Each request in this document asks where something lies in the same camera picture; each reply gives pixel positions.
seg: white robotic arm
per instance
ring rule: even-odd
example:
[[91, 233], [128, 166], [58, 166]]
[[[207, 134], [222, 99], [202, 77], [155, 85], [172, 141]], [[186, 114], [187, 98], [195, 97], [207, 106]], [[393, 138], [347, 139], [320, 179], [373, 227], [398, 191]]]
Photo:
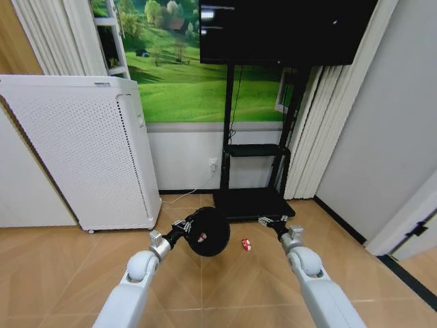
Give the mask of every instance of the white robotic arm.
[[300, 226], [291, 226], [280, 240], [315, 325], [318, 328], [365, 328], [344, 291], [329, 277], [320, 257], [301, 246], [302, 232]]
[[[278, 224], [278, 221], [268, 218], [261, 218], [259, 222], [274, 228], [280, 236], [279, 240], [298, 278], [305, 303], [318, 328], [366, 327], [344, 291], [330, 279], [320, 257], [302, 246], [303, 229], [300, 226], [292, 226], [287, 231], [284, 230], [285, 223]], [[155, 230], [150, 232], [150, 251], [140, 251], [129, 260], [127, 271], [109, 295], [94, 328], [134, 328], [138, 325], [145, 307], [147, 290], [159, 262], [164, 260], [177, 241], [177, 238], [168, 238], [168, 235], [166, 238]]]

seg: wall outlet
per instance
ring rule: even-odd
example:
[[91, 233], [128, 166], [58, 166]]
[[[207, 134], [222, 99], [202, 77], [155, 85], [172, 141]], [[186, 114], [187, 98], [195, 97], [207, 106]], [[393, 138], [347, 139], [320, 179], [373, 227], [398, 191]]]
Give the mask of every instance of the wall outlet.
[[217, 159], [210, 159], [208, 165], [210, 166], [211, 173], [214, 173], [217, 170]]

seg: door frame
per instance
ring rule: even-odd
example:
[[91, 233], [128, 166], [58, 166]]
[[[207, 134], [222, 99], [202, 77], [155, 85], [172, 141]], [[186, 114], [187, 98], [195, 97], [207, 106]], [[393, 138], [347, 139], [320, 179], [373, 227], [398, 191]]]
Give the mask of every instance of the door frame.
[[437, 207], [437, 170], [420, 186], [396, 215], [365, 246], [375, 255], [389, 254], [416, 226]]

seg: baseboard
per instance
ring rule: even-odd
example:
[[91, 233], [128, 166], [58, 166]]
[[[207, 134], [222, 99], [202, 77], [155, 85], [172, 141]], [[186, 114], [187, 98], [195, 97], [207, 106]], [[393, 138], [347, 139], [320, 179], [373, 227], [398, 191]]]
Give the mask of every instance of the baseboard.
[[331, 207], [326, 205], [323, 200], [321, 200], [319, 197], [314, 196], [314, 201], [319, 204], [321, 208], [324, 209], [325, 212], [327, 212], [333, 219], [336, 221], [341, 227], [349, 232], [349, 234], [358, 241], [361, 245], [366, 242], [366, 238], [363, 237], [358, 231], [356, 231], [348, 222], [346, 222], [342, 217], [340, 217]]
[[410, 287], [422, 300], [424, 300], [434, 311], [437, 311], [437, 296], [426, 288], [419, 280], [414, 278], [407, 270], [400, 266], [388, 255], [377, 256], [400, 280]]
[[159, 190], [159, 194], [160, 195], [184, 195], [185, 193], [190, 193], [191, 191], [193, 191], [192, 193], [213, 193], [214, 191], [216, 191], [218, 189], [198, 189], [196, 191], [193, 191], [192, 189], [164, 189], [164, 190]]

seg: white curtain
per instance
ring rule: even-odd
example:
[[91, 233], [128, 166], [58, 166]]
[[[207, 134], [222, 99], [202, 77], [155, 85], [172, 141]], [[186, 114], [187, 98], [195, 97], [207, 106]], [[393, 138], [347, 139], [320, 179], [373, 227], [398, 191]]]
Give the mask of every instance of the white curtain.
[[352, 65], [313, 69], [290, 142], [285, 199], [315, 195], [397, 1], [379, 0]]
[[12, 0], [47, 75], [108, 75], [88, 0]]

